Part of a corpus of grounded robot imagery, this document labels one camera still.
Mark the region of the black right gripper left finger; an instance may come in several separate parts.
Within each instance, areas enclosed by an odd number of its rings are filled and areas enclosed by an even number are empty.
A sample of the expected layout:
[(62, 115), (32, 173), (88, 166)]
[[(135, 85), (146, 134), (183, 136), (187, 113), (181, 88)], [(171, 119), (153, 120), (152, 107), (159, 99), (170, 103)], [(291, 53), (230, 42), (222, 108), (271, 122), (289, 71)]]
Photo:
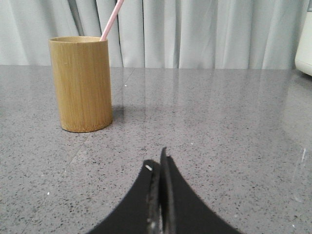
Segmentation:
[(117, 207), (90, 234), (158, 234), (160, 165), (145, 160)]

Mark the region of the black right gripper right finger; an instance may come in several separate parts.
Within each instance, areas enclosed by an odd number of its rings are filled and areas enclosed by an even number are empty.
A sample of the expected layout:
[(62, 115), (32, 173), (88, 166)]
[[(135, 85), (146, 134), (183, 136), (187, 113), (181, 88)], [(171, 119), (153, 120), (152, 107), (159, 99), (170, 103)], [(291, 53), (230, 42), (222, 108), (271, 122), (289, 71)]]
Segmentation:
[(192, 190), (166, 148), (160, 156), (160, 204), (165, 234), (238, 234)]

